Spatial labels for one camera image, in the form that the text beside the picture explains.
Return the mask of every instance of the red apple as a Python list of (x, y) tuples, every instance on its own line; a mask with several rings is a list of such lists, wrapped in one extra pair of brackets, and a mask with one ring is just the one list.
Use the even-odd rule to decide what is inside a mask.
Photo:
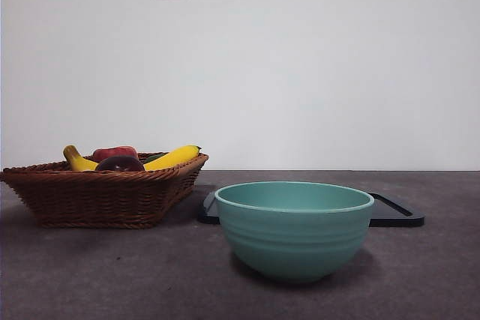
[(145, 170), (140, 160), (130, 155), (116, 155), (99, 162), (95, 170), (114, 170), (116, 172), (142, 172)]
[(93, 161), (99, 163), (100, 161), (105, 160), (108, 157), (114, 157), (117, 155), (126, 155), (138, 159), (138, 153), (135, 148), (132, 148), (131, 146), (117, 146), (115, 148), (95, 150), (93, 153)]

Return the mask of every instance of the gray tabletop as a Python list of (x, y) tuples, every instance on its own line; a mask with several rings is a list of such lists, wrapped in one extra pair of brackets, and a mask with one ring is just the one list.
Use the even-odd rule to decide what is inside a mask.
[[(317, 181), (394, 196), (426, 215), (369, 228), (354, 259), (319, 282), (267, 280), (197, 210), (219, 187)], [(152, 229), (42, 229), (2, 185), (1, 318), (478, 319), (480, 172), (202, 171)]]

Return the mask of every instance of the wicker basket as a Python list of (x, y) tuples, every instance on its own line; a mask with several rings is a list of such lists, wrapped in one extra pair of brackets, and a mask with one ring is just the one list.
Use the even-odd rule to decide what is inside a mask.
[[(155, 154), (161, 153), (139, 153), (139, 158)], [(39, 226), (144, 229), (158, 224), (192, 191), (208, 158), (199, 154), (175, 167), (149, 172), (72, 172), (61, 161), (6, 168), (0, 181), (15, 191)]]

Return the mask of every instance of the teal bowl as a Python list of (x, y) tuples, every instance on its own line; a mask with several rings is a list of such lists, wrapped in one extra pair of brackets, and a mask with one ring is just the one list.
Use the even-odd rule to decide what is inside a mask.
[(374, 204), (363, 191), (299, 181), (235, 184), (215, 192), (232, 251), (263, 275), (309, 283), (362, 246)]

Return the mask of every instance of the toy banana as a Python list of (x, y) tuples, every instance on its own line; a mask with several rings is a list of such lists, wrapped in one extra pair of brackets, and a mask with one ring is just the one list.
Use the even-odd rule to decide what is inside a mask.
[(201, 148), (196, 145), (185, 145), (175, 150), (172, 150), (170, 153), (165, 154), (158, 159), (151, 161), (144, 165), (145, 170), (161, 170), (165, 168), (170, 168), (180, 163), (185, 163), (189, 160), (195, 158)]
[(73, 145), (65, 146), (63, 149), (63, 155), (65, 156), (65, 159), (67, 159), (74, 172), (95, 170), (98, 165), (98, 163), (95, 161), (91, 161), (82, 157), (77, 148), (75, 148)]

